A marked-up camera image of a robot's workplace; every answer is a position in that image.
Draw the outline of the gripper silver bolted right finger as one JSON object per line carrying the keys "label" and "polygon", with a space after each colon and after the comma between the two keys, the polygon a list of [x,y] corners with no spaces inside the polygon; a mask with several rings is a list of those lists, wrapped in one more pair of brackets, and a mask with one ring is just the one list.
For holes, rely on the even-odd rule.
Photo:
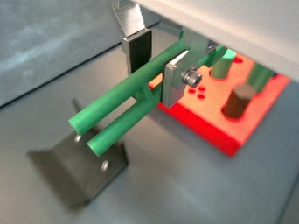
{"label": "gripper silver bolted right finger", "polygon": [[182,30],[181,41],[187,49],[175,54],[163,68],[162,103],[167,108],[183,98],[187,86],[195,88],[199,85],[202,76],[195,71],[197,64],[219,45],[189,29]]}

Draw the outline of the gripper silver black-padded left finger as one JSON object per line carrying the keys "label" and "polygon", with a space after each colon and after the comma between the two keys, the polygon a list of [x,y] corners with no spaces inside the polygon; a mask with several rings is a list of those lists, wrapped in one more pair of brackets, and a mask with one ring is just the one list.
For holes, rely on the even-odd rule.
{"label": "gripper silver black-padded left finger", "polygon": [[110,0],[121,31],[127,73],[133,74],[153,58],[153,31],[146,28],[141,6],[130,0]]}

